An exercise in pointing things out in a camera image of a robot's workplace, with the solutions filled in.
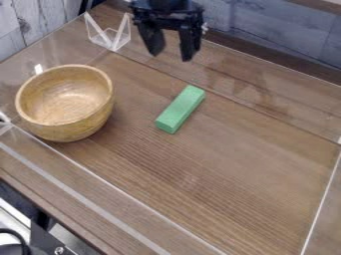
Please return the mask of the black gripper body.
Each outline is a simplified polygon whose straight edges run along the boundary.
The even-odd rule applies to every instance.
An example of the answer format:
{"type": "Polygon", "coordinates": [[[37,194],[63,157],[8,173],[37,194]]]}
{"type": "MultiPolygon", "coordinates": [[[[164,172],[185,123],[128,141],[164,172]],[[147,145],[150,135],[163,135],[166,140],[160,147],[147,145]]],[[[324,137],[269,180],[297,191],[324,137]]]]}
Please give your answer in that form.
{"type": "Polygon", "coordinates": [[[130,8],[140,33],[181,29],[202,33],[205,9],[194,0],[132,0],[130,8]]]}

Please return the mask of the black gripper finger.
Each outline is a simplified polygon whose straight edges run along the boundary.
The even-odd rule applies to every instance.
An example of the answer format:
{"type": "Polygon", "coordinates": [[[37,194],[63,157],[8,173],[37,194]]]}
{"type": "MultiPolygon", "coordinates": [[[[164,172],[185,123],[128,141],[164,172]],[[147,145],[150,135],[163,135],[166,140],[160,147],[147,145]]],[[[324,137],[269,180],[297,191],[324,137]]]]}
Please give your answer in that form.
{"type": "Polygon", "coordinates": [[[164,27],[154,21],[139,21],[136,25],[147,50],[156,56],[166,47],[164,27]]]}
{"type": "Polygon", "coordinates": [[[181,58],[185,62],[193,59],[193,56],[201,49],[201,39],[202,35],[207,31],[207,26],[205,22],[195,24],[185,24],[179,26],[178,36],[179,36],[179,50],[181,58]]]}

